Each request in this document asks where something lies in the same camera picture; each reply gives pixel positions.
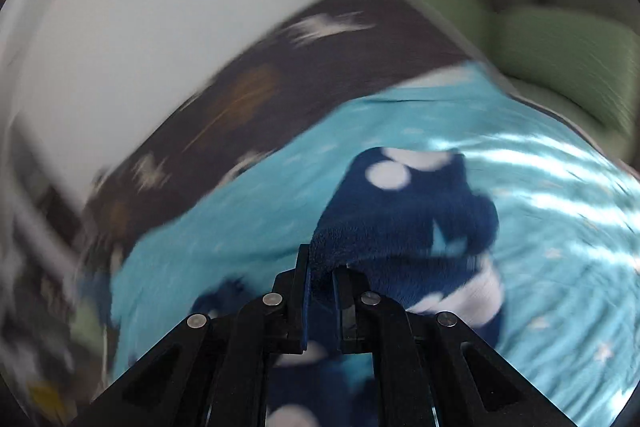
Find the navy star fleece robe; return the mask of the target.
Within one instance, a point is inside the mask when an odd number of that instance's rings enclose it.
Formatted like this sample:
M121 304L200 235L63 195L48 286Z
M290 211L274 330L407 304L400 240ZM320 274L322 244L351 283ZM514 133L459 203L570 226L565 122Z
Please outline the navy star fleece robe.
M433 424L416 333L451 317L498 341L498 228L461 154L358 154L270 293L230 280L195 300L231 321L209 425Z

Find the green cushion left side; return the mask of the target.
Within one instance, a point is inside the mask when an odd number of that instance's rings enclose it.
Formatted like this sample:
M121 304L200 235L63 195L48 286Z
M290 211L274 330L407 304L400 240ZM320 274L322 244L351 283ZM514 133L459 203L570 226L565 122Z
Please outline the green cushion left side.
M70 320L70 338L92 352L102 352L105 346L105 326L98 309L89 300L82 300Z

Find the yellow object on floor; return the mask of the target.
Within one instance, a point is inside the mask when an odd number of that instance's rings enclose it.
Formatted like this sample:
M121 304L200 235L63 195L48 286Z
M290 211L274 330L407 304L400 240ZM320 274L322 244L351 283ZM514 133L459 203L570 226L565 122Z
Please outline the yellow object on floor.
M47 383L27 386L30 401L36 409L49 421L65 424L67 421L66 405L58 391Z

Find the turquoise star quilt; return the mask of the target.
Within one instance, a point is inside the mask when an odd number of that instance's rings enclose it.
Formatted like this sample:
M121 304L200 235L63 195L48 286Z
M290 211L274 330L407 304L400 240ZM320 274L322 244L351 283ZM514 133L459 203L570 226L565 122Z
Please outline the turquoise star quilt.
M111 283L113 375L226 277L264 291L292 268L350 162L374 146L464 155L498 210L500 355L576 424L612 423L639 381L638 181L472 63L341 105L143 236Z

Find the green pillow near headboard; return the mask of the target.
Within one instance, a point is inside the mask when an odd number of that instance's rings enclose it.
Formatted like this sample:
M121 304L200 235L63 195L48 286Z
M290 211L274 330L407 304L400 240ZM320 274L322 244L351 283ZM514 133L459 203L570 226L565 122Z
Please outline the green pillow near headboard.
M487 0L421 0L486 56L494 40L496 13Z

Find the green pillow front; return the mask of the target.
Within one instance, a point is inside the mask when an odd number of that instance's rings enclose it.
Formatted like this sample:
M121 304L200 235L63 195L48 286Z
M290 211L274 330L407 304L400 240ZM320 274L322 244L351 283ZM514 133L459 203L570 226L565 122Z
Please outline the green pillow front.
M566 98L605 129L634 131L639 36L628 26L580 11L508 9L491 56L503 74Z

